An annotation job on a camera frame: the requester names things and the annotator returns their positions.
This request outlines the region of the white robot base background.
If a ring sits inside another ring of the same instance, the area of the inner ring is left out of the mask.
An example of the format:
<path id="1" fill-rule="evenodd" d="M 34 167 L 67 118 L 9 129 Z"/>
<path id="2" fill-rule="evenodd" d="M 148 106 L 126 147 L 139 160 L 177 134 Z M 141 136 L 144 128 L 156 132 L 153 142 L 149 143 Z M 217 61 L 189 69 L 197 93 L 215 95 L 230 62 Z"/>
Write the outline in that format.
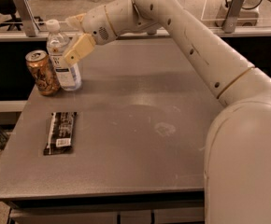
<path id="1" fill-rule="evenodd" d="M 259 5 L 263 0 L 245 0 L 241 8 L 236 26 L 255 26 L 259 18 Z M 218 11 L 215 23 L 218 27 L 221 27 L 231 0 L 224 0 L 221 3 Z"/>

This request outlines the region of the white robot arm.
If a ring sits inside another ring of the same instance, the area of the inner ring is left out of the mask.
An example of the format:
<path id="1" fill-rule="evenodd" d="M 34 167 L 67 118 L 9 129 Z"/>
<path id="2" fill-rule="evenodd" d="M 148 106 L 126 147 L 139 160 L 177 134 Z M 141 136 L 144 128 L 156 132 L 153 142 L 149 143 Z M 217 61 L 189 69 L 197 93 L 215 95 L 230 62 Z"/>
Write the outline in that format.
<path id="1" fill-rule="evenodd" d="M 271 78 L 178 0 L 115 0 L 67 18 L 76 63 L 119 35 L 162 26 L 224 109 L 205 145 L 206 224 L 271 224 Z"/>

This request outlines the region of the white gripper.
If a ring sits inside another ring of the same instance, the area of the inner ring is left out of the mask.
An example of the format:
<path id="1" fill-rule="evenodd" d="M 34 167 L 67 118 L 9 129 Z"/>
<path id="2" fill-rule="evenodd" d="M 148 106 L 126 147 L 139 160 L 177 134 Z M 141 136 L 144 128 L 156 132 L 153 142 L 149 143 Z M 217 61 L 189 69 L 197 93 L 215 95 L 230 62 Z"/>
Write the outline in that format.
<path id="1" fill-rule="evenodd" d="M 104 45 L 115 40 L 105 6 L 95 7 L 86 14 L 67 17 L 65 22 L 72 28 L 82 28 L 88 34 L 75 35 L 71 39 L 63 52 L 63 67 L 78 63 L 94 50 L 95 44 Z"/>

